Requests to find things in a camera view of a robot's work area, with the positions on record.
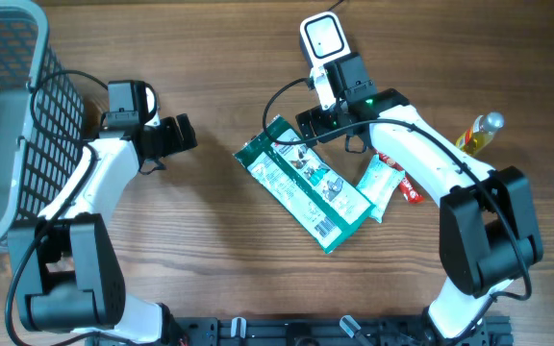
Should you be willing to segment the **yellow oil bottle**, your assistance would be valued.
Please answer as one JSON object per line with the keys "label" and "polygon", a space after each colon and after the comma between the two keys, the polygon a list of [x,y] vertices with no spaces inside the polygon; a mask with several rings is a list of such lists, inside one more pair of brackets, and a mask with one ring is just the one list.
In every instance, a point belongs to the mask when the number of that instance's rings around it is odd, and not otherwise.
{"label": "yellow oil bottle", "polygon": [[456,140],[455,146],[470,156],[476,156],[504,127],[504,116],[497,111],[479,115],[473,124]]}

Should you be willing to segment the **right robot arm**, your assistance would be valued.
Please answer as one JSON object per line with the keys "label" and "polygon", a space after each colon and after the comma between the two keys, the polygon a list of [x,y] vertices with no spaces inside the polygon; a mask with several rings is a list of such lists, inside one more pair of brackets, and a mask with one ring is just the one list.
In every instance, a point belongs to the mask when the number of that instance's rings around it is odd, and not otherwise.
{"label": "right robot arm", "polygon": [[426,311],[439,341],[472,335],[491,304],[525,301],[529,269],[543,257],[528,178],[496,170],[430,127],[394,88],[379,91],[357,53],[307,56],[319,106],[297,115],[304,139],[359,137],[396,160],[440,209],[440,258],[447,279]]}

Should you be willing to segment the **light green plastic sachet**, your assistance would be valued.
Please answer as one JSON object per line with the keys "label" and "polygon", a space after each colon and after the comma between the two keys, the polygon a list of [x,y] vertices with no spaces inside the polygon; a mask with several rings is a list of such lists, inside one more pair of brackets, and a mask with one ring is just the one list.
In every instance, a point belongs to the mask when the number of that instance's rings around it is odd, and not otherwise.
{"label": "light green plastic sachet", "polygon": [[356,185],[372,204],[370,218],[382,222],[390,198],[404,178],[403,171],[390,167],[378,155],[371,158],[365,174]]}

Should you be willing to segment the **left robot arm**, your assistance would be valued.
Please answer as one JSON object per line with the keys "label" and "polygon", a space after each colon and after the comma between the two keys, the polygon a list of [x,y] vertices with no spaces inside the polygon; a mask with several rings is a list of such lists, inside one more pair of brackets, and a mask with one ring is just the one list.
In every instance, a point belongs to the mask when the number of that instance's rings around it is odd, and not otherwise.
{"label": "left robot arm", "polygon": [[9,230],[13,277],[4,321],[22,344],[13,320],[30,332],[68,334],[67,344],[187,345],[169,308],[127,293],[107,231],[127,184],[145,162],[197,145],[186,114],[159,118],[155,89],[142,81],[107,84],[109,109],[96,138],[78,139],[81,159],[55,199],[35,221]]}

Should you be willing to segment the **red Nescafe coffee stick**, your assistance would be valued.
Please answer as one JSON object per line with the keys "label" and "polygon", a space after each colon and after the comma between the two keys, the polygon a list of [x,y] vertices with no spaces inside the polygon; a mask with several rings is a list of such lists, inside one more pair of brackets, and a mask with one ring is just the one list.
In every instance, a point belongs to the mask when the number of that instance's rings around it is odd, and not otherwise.
{"label": "red Nescafe coffee stick", "polygon": [[385,155],[382,152],[377,151],[377,154],[379,156],[379,159],[387,164],[389,167],[404,173],[404,178],[399,183],[399,190],[403,194],[404,198],[410,203],[410,204],[419,204],[424,201],[424,197],[414,188],[413,184],[409,180],[408,176],[406,175],[406,171],[392,158]]}

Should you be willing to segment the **green 3M gloves package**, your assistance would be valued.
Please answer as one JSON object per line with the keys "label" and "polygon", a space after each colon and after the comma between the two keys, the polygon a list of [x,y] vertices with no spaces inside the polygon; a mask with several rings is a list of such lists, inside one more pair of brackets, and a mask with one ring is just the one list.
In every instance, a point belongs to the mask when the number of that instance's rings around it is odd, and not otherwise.
{"label": "green 3M gloves package", "polygon": [[234,154],[236,160],[315,239],[326,254],[356,233],[373,205],[281,116]]}

